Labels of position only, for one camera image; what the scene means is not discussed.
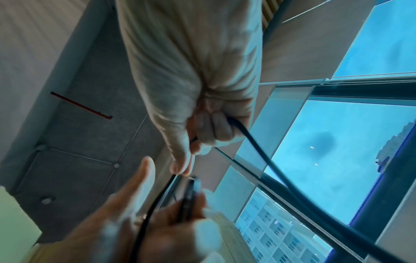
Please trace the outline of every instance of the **apartment building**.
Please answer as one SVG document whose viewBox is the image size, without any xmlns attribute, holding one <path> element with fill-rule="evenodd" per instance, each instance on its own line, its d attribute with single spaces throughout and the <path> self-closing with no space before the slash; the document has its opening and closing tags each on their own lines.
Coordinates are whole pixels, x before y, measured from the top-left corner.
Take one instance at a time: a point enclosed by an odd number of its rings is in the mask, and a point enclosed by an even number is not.
<svg viewBox="0 0 416 263">
<path fill-rule="evenodd" d="M 332 250 L 259 189 L 236 226 L 259 263 L 321 263 Z"/>
</svg>

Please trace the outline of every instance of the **red strip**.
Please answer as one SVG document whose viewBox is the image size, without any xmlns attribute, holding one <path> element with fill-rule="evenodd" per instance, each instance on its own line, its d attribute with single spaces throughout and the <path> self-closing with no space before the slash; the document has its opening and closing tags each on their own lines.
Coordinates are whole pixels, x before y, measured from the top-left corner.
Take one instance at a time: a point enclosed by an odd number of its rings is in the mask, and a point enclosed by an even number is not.
<svg viewBox="0 0 416 263">
<path fill-rule="evenodd" d="M 54 96 L 57 96 L 58 98 L 60 98 L 60 99 L 62 99 L 62 100 L 65 100 L 65 101 L 67 101 L 67 102 L 69 102 L 69 103 L 72 103 L 72 104 L 74 104 L 74 105 L 76 105 L 76 106 L 78 106 L 78 107 L 81 107 L 81 108 L 83 108 L 84 110 L 88 110 L 88 111 L 90 111 L 90 112 L 92 112 L 92 113 L 95 113 L 95 114 L 97 114 L 97 115 L 101 116 L 101 117 L 104 117 L 104 118 L 106 118 L 107 120 L 111 120 L 111 119 L 113 118 L 113 116 L 107 116 L 107 115 L 104 115 L 104 114 L 102 114 L 101 112 L 98 112 L 98 111 L 96 111 L 96 110 L 90 109 L 90 108 L 88 108 L 87 106 L 84 106 L 84 105 L 82 105 L 82 104 L 79 104 L 78 102 L 75 102 L 75 101 L 73 101 L 73 100 L 70 100 L 70 99 L 68 99 L 68 98 L 66 98 L 66 97 L 64 97 L 64 96 L 61 96 L 61 95 L 59 95 L 59 94 L 57 94 L 57 93 L 53 92 L 53 91 L 51 92 L 51 94 L 52 94 L 52 95 L 54 95 Z"/>
</svg>

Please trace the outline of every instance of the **glass pane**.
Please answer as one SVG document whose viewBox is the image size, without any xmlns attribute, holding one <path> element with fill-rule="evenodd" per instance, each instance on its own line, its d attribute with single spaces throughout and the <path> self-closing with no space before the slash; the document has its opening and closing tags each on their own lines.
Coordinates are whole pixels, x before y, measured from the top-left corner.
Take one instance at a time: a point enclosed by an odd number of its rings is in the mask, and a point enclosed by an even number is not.
<svg viewBox="0 0 416 263">
<path fill-rule="evenodd" d="M 416 1 L 379 1 L 334 77 L 416 73 Z"/>
<path fill-rule="evenodd" d="M 258 188 L 236 226 L 258 262 L 325 262 L 332 250 Z"/>
<path fill-rule="evenodd" d="M 348 224 L 392 158 L 416 107 L 307 101 L 272 160 L 317 205 Z M 278 180 L 269 167 L 265 173 Z"/>
</svg>

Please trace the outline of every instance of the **hand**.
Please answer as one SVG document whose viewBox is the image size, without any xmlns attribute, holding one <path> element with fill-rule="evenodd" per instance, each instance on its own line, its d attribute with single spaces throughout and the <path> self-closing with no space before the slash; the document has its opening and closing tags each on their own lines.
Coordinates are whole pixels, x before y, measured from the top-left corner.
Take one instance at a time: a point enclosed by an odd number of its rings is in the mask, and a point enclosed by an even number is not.
<svg viewBox="0 0 416 263">
<path fill-rule="evenodd" d="M 127 263 L 141 225 L 139 211 L 155 180 L 150 157 L 142 160 L 134 177 L 59 245 L 49 263 Z M 155 212 L 138 255 L 143 263 L 222 263 L 216 253 L 222 245 L 218 225 L 205 215 L 207 198 L 195 201 L 193 220 L 175 224 L 180 203 Z"/>
<path fill-rule="evenodd" d="M 194 155 L 243 138 L 260 80 L 257 0 L 117 0 L 120 29 L 149 117 L 189 174 Z M 197 136 L 198 140 L 189 145 Z"/>
</svg>

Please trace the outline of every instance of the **red line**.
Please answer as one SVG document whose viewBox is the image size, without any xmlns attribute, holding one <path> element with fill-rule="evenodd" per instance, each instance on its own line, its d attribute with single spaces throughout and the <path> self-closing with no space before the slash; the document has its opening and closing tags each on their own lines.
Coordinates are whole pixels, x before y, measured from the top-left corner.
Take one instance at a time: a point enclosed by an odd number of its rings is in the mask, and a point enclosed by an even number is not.
<svg viewBox="0 0 416 263">
<path fill-rule="evenodd" d="M 54 96 L 57 96 L 58 98 L 60 98 L 60 99 L 62 99 L 62 100 L 65 100 L 65 101 L 67 101 L 67 102 L 69 102 L 69 103 L 72 103 L 72 104 L 74 104 L 74 105 L 76 105 L 76 106 L 78 106 L 78 107 L 81 107 L 81 108 L 83 108 L 84 110 L 88 110 L 88 111 L 90 111 L 90 112 L 92 112 L 92 113 L 95 113 L 95 114 L 97 114 L 97 115 L 100 115 L 101 117 L 104 117 L 104 118 L 106 118 L 107 120 L 111 120 L 112 118 L 113 118 L 113 116 L 107 116 L 107 115 L 104 115 L 104 114 L 102 114 L 101 112 L 98 112 L 98 111 L 96 111 L 96 110 L 93 110 L 93 109 L 90 109 L 90 108 L 88 108 L 87 106 L 84 106 L 84 105 L 82 105 L 82 104 L 79 104 L 78 102 L 75 102 L 75 101 L 73 101 L 73 100 L 70 100 L 70 99 L 68 99 L 68 98 L 66 98 L 66 97 L 64 97 L 64 96 L 62 96 L 62 95 L 59 95 L 59 94 L 57 94 L 57 93 L 55 93 L 55 92 L 51 92 L 51 94 L 52 95 L 54 95 Z"/>
</svg>

